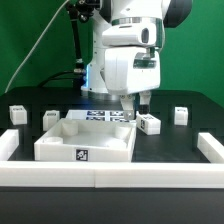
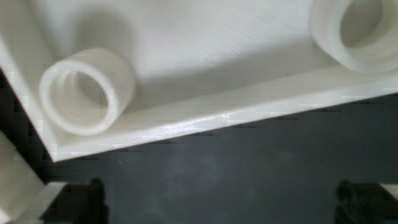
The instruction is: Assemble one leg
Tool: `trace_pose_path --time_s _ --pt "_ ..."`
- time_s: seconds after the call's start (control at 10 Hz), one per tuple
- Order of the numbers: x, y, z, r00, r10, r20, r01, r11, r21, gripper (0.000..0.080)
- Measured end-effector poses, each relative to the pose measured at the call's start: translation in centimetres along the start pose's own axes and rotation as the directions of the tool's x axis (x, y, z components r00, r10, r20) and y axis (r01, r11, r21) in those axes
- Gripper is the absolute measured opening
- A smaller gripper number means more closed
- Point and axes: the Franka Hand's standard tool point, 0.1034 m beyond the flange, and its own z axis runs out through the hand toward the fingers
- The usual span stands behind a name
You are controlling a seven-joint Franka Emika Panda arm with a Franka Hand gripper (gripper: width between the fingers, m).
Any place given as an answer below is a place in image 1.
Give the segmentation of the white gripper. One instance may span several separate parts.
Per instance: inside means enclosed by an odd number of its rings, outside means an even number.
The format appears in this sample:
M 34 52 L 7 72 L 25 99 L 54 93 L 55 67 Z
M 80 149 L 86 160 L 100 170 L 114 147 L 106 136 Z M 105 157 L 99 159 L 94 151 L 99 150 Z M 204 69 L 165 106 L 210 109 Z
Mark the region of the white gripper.
M 151 56 L 142 47 L 114 47 L 105 51 L 104 76 L 108 92 L 121 95 L 126 120 L 134 119 L 134 98 L 139 93 L 139 113 L 148 114 L 151 92 L 160 86 L 159 53 Z

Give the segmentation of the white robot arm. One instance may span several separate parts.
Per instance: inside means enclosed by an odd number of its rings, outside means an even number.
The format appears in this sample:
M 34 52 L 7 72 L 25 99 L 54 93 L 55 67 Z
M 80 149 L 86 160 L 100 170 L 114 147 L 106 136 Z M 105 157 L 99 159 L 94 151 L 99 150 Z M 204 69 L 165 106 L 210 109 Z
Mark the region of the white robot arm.
M 82 88 L 101 99 L 118 98 L 127 120 L 149 112 L 160 86 L 165 30 L 180 25 L 193 0 L 80 0 L 93 18 L 93 57 Z

